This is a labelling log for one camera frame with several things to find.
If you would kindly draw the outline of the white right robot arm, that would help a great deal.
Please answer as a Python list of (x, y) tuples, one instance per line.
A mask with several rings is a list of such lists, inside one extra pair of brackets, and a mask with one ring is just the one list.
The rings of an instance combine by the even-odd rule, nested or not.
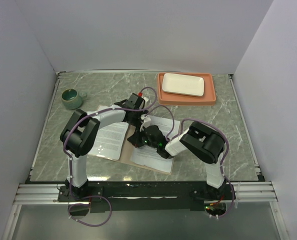
[(224, 151), (225, 139), (208, 126), (194, 121), (182, 134), (170, 141), (167, 141), (157, 125), (143, 129), (137, 127), (127, 141), (135, 148), (151, 147), (163, 159), (171, 159), (184, 151), (190, 151), (205, 164), (208, 196), (216, 200), (225, 193), (225, 177), (219, 160)]

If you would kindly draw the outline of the brown paper folder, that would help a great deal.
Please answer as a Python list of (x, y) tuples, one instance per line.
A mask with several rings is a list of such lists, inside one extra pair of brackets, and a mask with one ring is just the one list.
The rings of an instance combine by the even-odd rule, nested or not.
[(156, 171), (156, 170), (149, 169), (149, 168), (143, 168), (143, 167), (141, 167), (141, 165), (135, 164), (131, 161), (133, 151), (134, 151), (134, 149), (137, 149), (137, 148), (133, 147), (132, 144), (127, 141), (127, 138), (130, 137), (134, 133), (134, 130), (135, 130), (134, 126), (128, 125), (128, 130), (127, 130), (125, 138), (124, 138), (120, 158), (119, 158), (119, 160), (112, 160), (112, 161), (139, 167), (142, 169)]

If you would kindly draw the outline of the printed paper sheet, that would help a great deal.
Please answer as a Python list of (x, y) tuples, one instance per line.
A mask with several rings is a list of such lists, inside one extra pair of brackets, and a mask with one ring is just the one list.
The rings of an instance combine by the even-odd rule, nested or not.
[[(173, 120), (157, 116), (149, 116), (152, 125), (157, 125), (164, 136), (172, 129)], [(172, 172), (174, 159), (165, 159), (161, 157), (155, 149), (149, 146), (142, 146), (133, 150), (131, 161), (142, 168), (153, 169), (161, 173), (170, 175)]]
[(128, 128), (128, 123), (119, 122), (99, 129), (88, 155), (118, 161)]

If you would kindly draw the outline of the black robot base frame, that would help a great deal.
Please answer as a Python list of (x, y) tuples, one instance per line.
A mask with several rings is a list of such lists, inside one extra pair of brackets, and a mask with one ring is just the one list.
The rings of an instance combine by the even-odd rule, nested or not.
[(66, 184), (58, 202), (86, 205), (91, 213), (113, 211), (204, 211), (205, 202), (233, 201), (233, 187), (224, 182), (215, 189), (205, 181), (89, 181), (86, 196), (75, 198)]

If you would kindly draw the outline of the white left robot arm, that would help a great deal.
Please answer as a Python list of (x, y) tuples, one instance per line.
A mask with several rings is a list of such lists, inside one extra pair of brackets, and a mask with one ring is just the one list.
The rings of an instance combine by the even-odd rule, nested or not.
[(66, 187), (76, 201), (82, 201), (88, 194), (87, 154), (93, 148), (100, 129), (115, 123), (127, 123), (135, 127), (130, 143), (135, 147), (142, 145), (140, 129), (143, 116), (148, 113), (144, 109), (145, 100), (142, 94), (133, 93), (129, 99), (117, 102), (112, 106), (86, 113), (75, 110), (60, 134), (63, 151), (68, 157), (69, 174)]

